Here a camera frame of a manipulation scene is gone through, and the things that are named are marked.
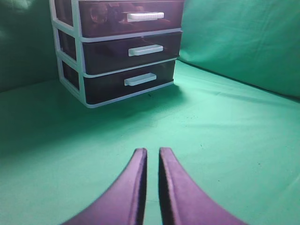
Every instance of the drawer front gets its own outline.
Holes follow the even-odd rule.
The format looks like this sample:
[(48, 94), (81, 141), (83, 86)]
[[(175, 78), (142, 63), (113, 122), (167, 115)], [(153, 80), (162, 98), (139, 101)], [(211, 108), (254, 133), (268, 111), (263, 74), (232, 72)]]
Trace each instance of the drawer front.
[(126, 96), (173, 81), (175, 61), (121, 73), (84, 78), (86, 100), (90, 105)]
[(177, 58), (181, 32), (83, 43), (86, 73), (97, 75)]
[(79, 1), (82, 36), (96, 38), (181, 27), (183, 1)]

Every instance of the white drawer handle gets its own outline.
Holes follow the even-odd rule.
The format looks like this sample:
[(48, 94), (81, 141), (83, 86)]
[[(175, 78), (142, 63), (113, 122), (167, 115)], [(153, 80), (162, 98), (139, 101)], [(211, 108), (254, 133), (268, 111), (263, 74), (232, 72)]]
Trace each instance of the white drawer handle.
[(148, 73), (148, 74), (143, 74), (140, 76), (135, 76), (135, 77), (125, 79), (124, 85), (125, 86), (136, 86), (141, 83), (146, 83), (146, 82), (154, 81), (154, 80), (156, 80), (156, 75), (152, 74), (152, 73)]
[(151, 53), (162, 52), (163, 50), (164, 47), (161, 45), (149, 45), (149, 46), (138, 47), (138, 48), (130, 48), (128, 49), (128, 55), (129, 56), (146, 55)]
[(148, 20), (158, 20), (165, 17), (164, 13), (128, 13), (127, 21), (128, 22), (139, 22), (139, 21), (148, 21)]

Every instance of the green fabric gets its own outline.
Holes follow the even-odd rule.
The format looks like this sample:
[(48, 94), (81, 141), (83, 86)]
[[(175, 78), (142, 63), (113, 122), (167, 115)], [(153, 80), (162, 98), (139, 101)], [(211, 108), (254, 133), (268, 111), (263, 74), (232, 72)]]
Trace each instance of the green fabric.
[(0, 92), (57, 79), (48, 0), (0, 0)]
[(187, 0), (181, 60), (300, 98), (299, 0)]
[(300, 104), (177, 62), (176, 85), (87, 109), (58, 81), (0, 94), (0, 224), (55, 225), (147, 147), (145, 225), (160, 225), (158, 148), (251, 225), (300, 224)]

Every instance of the green cloth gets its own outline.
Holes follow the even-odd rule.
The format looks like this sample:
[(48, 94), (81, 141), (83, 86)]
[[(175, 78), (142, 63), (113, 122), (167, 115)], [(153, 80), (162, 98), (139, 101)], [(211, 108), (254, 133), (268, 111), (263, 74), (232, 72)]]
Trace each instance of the green cloth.
[(57, 79), (48, 0), (0, 0), (0, 92)]
[(300, 104), (177, 62), (175, 83), (87, 109), (58, 81), (0, 94), (0, 224), (56, 225), (148, 148), (145, 225), (161, 225), (158, 148), (251, 225), (300, 224)]
[(181, 60), (300, 98), (299, 0), (187, 0)]

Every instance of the drawer unit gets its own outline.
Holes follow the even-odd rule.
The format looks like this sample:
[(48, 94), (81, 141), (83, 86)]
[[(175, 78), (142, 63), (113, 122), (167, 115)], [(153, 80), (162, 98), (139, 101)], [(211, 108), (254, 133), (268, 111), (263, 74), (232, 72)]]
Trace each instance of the drawer unit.
[[(57, 18), (73, 26), (71, 0), (55, 0)], [(82, 36), (95, 38), (181, 27), (183, 0), (79, 1)]]
[[(61, 49), (76, 60), (75, 40), (59, 32)], [(179, 56), (181, 32), (83, 43), (85, 73), (97, 75), (114, 70), (174, 59)]]
[(173, 83), (183, 0), (49, 0), (61, 83), (95, 108)]

